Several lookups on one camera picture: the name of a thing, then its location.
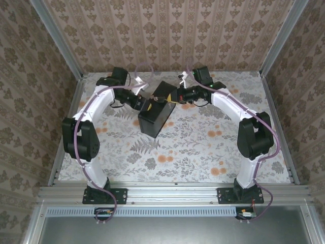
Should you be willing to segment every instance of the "floral tablecloth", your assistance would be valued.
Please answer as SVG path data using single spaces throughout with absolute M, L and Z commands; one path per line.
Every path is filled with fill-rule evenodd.
M 155 73 L 146 92 L 153 92 L 162 80 L 178 85 L 178 74 Z M 107 75 L 88 74 L 79 109 L 93 93 L 97 80 Z M 271 114 L 258 72 L 210 72 L 210 75 L 215 82 L 224 83 L 248 107 Z M 150 73 L 140 73 L 143 80 L 149 76 Z M 234 181 L 242 159 L 236 146 L 238 126 L 219 108 L 176 105 L 156 139 L 141 133 L 137 114 L 128 105 L 115 109 L 107 107 L 96 125 L 101 142 L 97 157 L 111 181 Z M 78 163 L 68 154 L 59 180 L 85 180 Z M 282 152 L 262 164 L 257 180 L 290 183 Z

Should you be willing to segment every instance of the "black box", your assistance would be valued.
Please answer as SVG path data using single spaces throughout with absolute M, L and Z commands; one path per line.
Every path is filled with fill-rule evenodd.
M 167 96 L 176 89 L 177 87 L 162 81 L 153 95 L 155 97 L 167 98 Z M 169 115 L 173 112 L 175 103 L 168 103 L 167 101 L 157 103 L 153 99 L 150 99 L 150 102 L 152 105 L 151 109 L 149 111 L 141 111 L 138 115 L 138 119 L 141 132 L 156 138 Z

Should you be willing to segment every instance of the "black mounting bracket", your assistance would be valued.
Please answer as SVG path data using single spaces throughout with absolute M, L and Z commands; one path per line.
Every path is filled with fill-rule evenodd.
M 117 204 L 126 204 L 127 188 L 111 188 L 107 178 L 107 183 L 104 189 L 109 191 L 116 198 Z M 113 198 L 106 192 L 87 186 L 83 193 L 83 204 L 114 204 Z
M 250 188 L 243 189 L 236 179 L 234 187 L 217 188 L 217 197 L 219 204 L 251 204 L 252 200 L 256 204 L 264 203 L 261 188 L 253 185 Z

